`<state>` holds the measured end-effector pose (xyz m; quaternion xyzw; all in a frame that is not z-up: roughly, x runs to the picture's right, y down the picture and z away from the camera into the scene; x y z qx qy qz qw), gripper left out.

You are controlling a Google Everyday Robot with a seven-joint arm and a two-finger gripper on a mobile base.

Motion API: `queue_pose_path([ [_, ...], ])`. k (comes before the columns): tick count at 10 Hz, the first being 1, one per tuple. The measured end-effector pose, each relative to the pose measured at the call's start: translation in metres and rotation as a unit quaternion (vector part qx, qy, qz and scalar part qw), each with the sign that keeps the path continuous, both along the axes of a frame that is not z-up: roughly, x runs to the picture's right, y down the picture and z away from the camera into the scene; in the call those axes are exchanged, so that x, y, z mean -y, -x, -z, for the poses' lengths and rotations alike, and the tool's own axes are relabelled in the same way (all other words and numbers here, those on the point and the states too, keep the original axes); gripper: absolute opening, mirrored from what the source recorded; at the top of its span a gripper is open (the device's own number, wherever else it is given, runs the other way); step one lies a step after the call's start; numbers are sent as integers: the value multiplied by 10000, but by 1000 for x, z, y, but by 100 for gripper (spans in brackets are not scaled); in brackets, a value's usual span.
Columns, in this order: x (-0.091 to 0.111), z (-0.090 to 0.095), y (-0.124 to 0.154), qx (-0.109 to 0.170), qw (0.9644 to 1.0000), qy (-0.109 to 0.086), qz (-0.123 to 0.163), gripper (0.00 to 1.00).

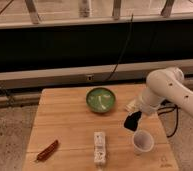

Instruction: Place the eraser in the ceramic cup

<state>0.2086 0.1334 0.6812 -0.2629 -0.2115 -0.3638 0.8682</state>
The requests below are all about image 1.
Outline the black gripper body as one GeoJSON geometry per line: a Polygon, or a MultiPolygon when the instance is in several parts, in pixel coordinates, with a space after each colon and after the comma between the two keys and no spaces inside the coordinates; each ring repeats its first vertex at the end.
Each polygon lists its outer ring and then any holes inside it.
{"type": "Polygon", "coordinates": [[[131,131],[136,131],[138,128],[138,123],[141,118],[142,112],[137,111],[134,113],[130,113],[124,122],[124,127],[131,130],[131,131]]]}

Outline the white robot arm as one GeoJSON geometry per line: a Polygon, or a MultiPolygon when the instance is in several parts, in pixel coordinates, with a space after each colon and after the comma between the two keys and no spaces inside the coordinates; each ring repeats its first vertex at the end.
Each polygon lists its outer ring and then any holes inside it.
{"type": "Polygon", "coordinates": [[[193,91],[183,85],[184,74],[177,67],[158,69],[146,78],[146,87],[127,106],[124,127],[136,131],[143,114],[155,113],[164,100],[168,100],[193,118],[193,91]]]}

